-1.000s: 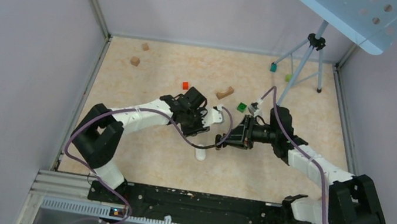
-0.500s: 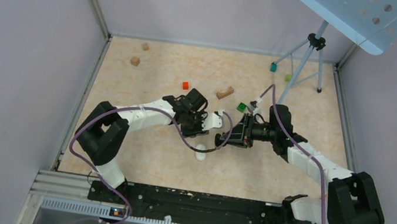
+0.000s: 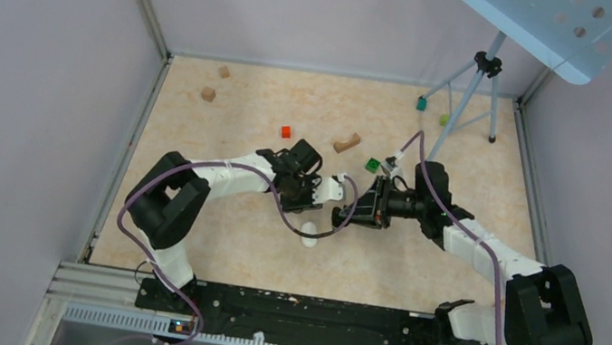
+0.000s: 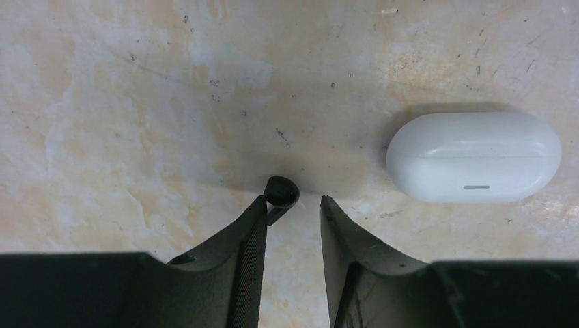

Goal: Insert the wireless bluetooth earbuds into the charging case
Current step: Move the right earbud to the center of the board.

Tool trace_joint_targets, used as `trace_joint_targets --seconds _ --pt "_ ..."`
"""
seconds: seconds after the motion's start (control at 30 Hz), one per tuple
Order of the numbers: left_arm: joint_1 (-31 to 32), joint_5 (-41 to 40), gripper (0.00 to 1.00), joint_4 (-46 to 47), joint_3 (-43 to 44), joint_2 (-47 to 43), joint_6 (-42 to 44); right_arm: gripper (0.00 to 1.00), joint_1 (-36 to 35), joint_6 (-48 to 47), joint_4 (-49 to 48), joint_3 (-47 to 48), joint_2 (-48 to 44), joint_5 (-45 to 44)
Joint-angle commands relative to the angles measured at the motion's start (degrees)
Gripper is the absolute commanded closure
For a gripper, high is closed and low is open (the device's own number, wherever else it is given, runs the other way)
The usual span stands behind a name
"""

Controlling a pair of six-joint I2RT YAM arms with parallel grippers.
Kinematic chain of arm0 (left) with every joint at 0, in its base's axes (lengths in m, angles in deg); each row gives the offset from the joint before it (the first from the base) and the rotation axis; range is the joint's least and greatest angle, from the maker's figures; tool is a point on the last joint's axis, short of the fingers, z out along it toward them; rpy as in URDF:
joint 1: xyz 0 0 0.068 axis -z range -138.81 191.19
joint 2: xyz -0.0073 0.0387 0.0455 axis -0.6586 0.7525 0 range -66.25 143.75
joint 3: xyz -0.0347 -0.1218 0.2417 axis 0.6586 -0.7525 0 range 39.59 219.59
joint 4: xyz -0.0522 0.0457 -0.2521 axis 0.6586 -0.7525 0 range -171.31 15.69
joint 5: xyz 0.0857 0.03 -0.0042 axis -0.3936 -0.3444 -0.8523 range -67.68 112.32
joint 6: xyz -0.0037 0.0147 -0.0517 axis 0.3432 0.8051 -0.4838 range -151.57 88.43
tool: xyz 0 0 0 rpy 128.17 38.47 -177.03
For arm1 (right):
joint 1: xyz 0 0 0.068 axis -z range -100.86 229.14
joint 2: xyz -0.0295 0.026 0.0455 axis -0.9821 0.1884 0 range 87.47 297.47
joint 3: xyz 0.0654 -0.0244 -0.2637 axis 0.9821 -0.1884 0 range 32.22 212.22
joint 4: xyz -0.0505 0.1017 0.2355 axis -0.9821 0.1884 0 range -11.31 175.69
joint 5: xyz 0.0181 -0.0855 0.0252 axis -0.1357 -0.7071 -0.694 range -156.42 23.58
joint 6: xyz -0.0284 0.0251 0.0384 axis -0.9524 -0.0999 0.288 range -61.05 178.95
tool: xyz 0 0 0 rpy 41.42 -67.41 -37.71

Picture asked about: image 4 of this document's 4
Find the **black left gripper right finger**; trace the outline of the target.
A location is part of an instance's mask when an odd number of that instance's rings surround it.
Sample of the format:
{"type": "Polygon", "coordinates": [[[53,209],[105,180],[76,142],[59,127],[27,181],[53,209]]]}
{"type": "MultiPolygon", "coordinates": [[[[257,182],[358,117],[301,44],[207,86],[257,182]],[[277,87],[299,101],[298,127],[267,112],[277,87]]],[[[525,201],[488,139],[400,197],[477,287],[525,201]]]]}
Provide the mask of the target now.
{"type": "Polygon", "coordinates": [[[332,327],[577,327],[578,263],[422,262],[320,204],[332,327]]]}

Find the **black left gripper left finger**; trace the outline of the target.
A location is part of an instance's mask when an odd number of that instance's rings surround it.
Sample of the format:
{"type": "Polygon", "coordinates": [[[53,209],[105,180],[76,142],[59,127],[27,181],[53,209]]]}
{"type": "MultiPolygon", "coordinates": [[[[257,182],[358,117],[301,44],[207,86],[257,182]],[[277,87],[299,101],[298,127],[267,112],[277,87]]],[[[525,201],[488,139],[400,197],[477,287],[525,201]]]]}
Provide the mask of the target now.
{"type": "Polygon", "coordinates": [[[266,199],[162,262],[149,253],[4,254],[2,327],[256,327],[266,199]]]}

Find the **black stem earbud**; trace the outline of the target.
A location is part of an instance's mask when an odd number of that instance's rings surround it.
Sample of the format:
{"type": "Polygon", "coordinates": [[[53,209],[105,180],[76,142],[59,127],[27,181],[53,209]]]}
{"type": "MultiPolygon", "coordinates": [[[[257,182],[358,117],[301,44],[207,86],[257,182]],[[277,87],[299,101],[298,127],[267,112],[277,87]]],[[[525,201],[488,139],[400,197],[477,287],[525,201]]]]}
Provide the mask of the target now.
{"type": "Polygon", "coordinates": [[[264,197],[272,206],[266,217],[267,225],[272,226],[298,202],[300,190],[289,178],[272,176],[267,181],[264,197]]]}

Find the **white earbud charging case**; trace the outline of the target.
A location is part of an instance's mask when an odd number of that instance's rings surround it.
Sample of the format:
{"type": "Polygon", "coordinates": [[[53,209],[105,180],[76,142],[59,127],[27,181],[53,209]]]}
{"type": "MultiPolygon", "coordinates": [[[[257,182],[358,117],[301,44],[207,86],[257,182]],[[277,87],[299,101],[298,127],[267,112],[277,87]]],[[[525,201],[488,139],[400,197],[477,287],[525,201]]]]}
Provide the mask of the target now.
{"type": "Polygon", "coordinates": [[[562,146],[544,120],[518,112],[432,113],[401,127],[386,168],[405,195],[424,202],[513,202],[554,177],[562,146]]]}

